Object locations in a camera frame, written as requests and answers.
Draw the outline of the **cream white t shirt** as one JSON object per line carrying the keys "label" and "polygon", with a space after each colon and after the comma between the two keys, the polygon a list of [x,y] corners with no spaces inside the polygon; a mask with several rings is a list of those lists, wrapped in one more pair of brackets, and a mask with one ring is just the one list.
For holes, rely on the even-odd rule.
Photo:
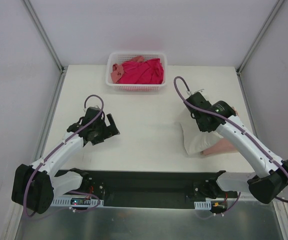
{"label": "cream white t shirt", "polygon": [[183,145],[189,156],[196,155],[218,143],[223,137],[217,132],[202,132],[195,123],[180,122]]}

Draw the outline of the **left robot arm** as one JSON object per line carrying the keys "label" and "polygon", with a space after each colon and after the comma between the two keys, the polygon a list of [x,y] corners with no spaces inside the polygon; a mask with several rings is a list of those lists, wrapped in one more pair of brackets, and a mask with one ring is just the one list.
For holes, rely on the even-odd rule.
{"label": "left robot arm", "polygon": [[113,116],[98,107],[87,108],[85,115],[70,125],[58,145],[30,165],[21,164],[15,171],[11,200],[37,214],[43,214],[54,198],[71,191],[92,194],[90,175],[72,168],[61,176],[56,174],[73,155],[87,144],[97,145],[119,135]]}

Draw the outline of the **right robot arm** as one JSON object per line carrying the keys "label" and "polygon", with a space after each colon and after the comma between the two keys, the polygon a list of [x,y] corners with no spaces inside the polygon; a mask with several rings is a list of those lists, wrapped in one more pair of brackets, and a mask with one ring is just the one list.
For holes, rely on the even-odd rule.
{"label": "right robot arm", "polygon": [[209,184],[210,194],[218,198],[227,191],[246,192],[263,204],[278,199],[278,194],[288,186],[288,160],[261,143],[226,102],[210,104],[200,92],[183,102],[201,132],[223,136],[253,169],[252,173],[222,172]]}

